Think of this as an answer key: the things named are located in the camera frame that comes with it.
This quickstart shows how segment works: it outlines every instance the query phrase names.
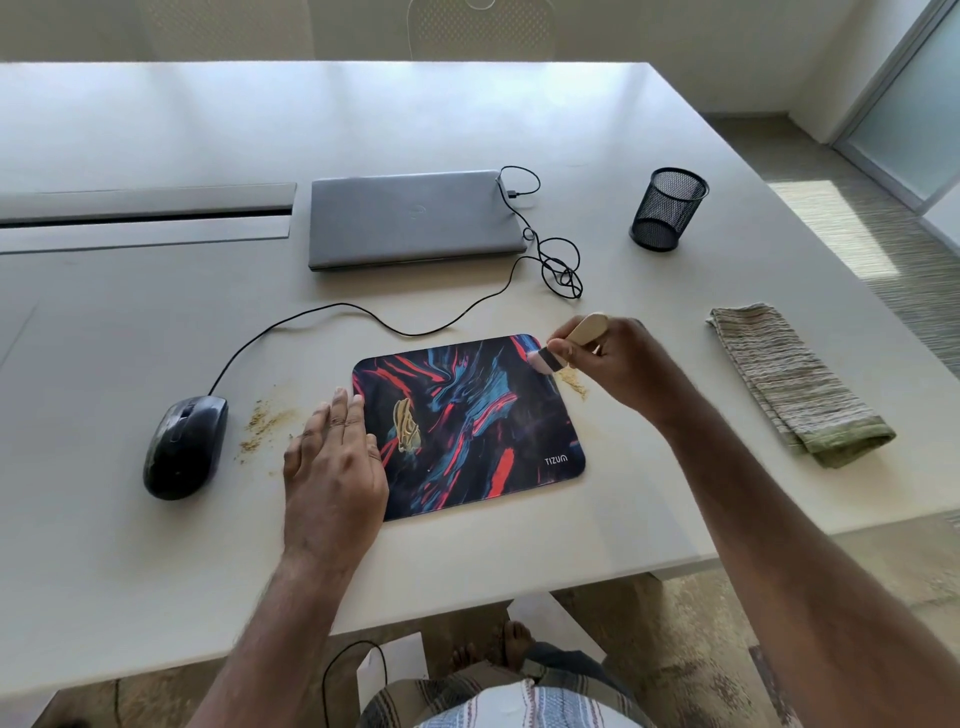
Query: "floor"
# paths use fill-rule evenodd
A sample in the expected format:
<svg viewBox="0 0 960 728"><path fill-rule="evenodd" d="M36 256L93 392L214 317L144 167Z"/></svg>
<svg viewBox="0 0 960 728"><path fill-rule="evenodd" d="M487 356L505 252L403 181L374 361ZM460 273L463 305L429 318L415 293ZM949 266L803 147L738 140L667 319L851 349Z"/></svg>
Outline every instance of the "floor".
<svg viewBox="0 0 960 728"><path fill-rule="evenodd" d="M832 250L960 376L960 257L928 235L913 214L789 121L724 119L717 131ZM841 545L904 600L960 655L960 526L944 518L850 534ZM606 666L636 691L661 728L796 726L765 669L750 624L721 570L659 582L649 575L557 592L607 650ZM444 674L454 644L483 643L504 619L494 604L331 639L326 662L356 639L385 642L423 634L431 674ZM330 673L329 725L354 724L354 672L365 650ZM182 726L220 661L129 677L120 684L126 728ZM36 724L83 717L114 726L113 684L61 691ZM315 681L300 725L323 725Z"/></svg>

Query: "right hand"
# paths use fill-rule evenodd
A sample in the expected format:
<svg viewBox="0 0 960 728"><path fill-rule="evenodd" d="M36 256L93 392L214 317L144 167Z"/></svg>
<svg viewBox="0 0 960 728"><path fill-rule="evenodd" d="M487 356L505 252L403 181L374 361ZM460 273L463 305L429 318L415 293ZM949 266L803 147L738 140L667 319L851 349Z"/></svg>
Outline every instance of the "right hand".
<svg viewBox="0 0 960 728"><path fill-rule="evenodd" d="M566 336L583 318L575 316L554 331L547 349L653 426L668 426L703 401L683 370L640 321L610 318L607 332L581 347L566 341Z"/></svg>
<svg viewBox="0 0 960 728"><path fill-rule="evenodd" d="M284 557L344 589L383 524L389 494L363 405L361 396L338 387L333 403L317 408L283 454Z"/></svg>

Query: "white chair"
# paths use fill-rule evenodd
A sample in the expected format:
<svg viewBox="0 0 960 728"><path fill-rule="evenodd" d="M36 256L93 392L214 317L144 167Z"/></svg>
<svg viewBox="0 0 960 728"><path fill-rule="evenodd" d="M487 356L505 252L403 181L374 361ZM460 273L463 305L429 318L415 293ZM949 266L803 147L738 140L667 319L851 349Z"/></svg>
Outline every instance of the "white chair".
<svg viewBox="0 0 960 728"><path fill-rule="evenodd" d="M557 45L547 0L411 0L407 34L414 61L551 61Z"/></svg>

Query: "black computer mouse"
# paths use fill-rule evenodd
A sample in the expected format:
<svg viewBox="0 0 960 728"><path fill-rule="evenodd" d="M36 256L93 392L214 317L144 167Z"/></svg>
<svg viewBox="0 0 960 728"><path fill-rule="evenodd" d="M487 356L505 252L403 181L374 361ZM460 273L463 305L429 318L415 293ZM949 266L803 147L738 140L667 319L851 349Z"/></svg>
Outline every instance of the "black computer mouse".
<svg viewBox="0 0 960 728"><path fill-rule="evenodd" d="M156 428L143 465L143 484L152 496L192 496L217 472L227 428L227 400L191 397L167 410Z"/></svg>

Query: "colorful abstract mouse pad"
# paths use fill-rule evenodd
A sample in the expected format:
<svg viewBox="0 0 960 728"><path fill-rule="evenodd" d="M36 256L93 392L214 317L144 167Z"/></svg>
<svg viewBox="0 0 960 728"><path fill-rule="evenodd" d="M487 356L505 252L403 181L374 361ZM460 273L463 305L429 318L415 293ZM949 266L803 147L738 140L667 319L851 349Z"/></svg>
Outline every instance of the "colorful abstract mouse pad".
<svg viewBox="0 0 960 728"><path fill-rule="evenodd" d="M533 336L378 356L353 370L390 483L386 520L576 477L586 461Z"/></svg>

